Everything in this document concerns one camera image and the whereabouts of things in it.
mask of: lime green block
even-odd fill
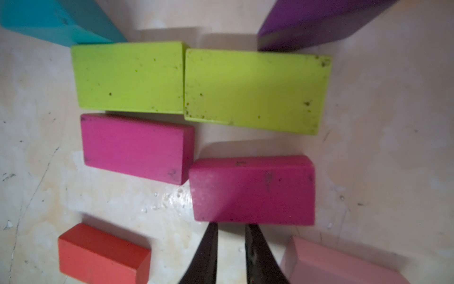
[[[316,135],[331,57],[186,51],[185,119]]]
[[[185,50],[182,42],[73,46],[79,106],[182,114]]]

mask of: light pink block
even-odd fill
[[[85,164],[183,184],[194,160],[194,128],[117,115],[80,116]]]
[[[400,273],[292,237],[281,262],[291,284],[410,284]]]
[[[189,182],[197,221],[314,224],[315,169],[306,156],[200,159]]]

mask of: wooden block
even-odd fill
[[[79,106],[183,114],[185,49],[182,42],[73,46]]]
[[[315,169],[303,155],[200,159],[189,183],[197,221],[314,224]]]
[[[329,56],[186,52],[185,119],[316,135]]]
[[[352,35],[397,0],[277,0],[258,32],[258,49],[293,51]]]
[[[60,271],[90,284],[146,284],[151,250],[84,224],[58,239]]]
[[[401,274],[292,237],[281,262],[291,284],[410,284]]]
[[[188,179],[192,126],[104,114],[80,121],[87,166],[177,185]]]
[[[59,45],[125,42],[93,0],[0,0],[1,25]]]

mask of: floor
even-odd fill
[[[131,41],[254,50],[273,0],[98,0]],[[454,283],[454,2],[400,0],[333,56],[317,136],[194,124],[196,156],[306,154],[316,225],[262,226],[280,261],[290,235]],[[0,283],[78,283],[57,237],[82,220],[153,248],[149,283],[177,283],[207,224],[189,184],[84,166],[69,49],[0,29]],[[153,118],[183,121],[177,115]],[[219,284],[246,283],[244,228],[221,225]]]

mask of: purple block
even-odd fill
[[[258,49],[293,51],[341,40],[397,0],[277,0],[258,32]]]

